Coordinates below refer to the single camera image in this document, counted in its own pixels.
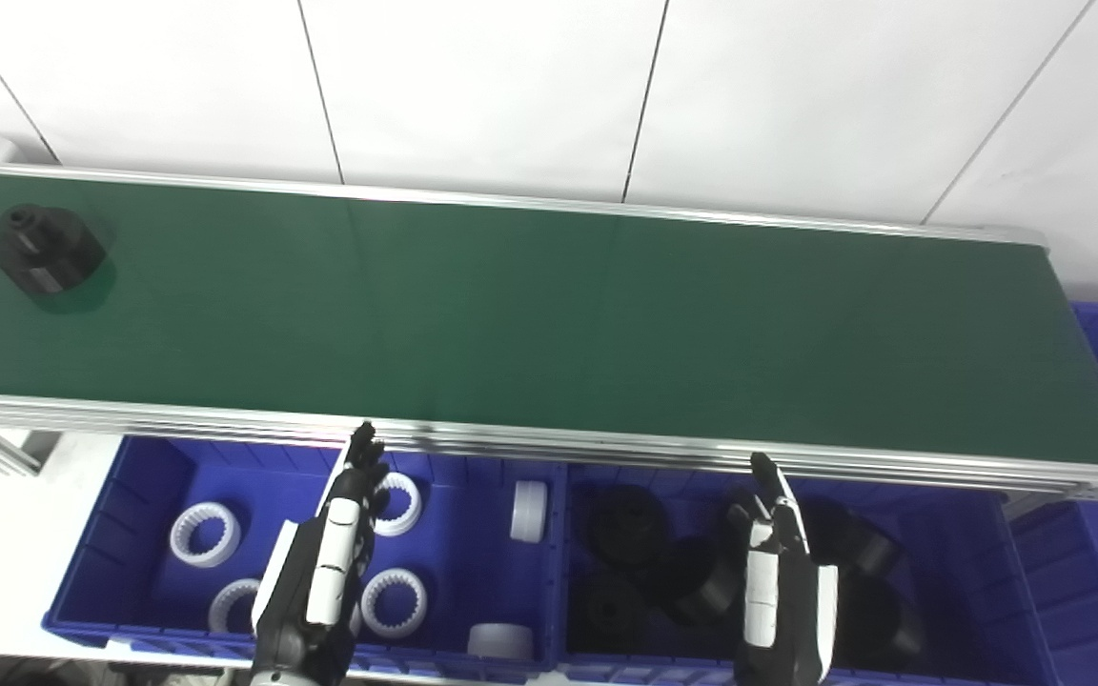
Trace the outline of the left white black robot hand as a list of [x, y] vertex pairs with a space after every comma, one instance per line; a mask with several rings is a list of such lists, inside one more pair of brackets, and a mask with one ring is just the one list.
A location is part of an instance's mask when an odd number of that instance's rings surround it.
[[389, 468], [371, 421], [350, 435], [317, 511], [288, 521], [254, 603], [253, 685], [339, 685], [355, 656], [352, 615], [376, 547]]

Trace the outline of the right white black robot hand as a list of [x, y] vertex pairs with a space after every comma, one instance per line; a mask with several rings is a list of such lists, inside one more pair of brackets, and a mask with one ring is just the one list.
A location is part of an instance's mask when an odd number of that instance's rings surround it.
[[834, 653], [840, 569], [816, 561], [802, 505], [770, 456], [754, 452], [759, 490], [744, 547], [737, 685], [820, 685]]

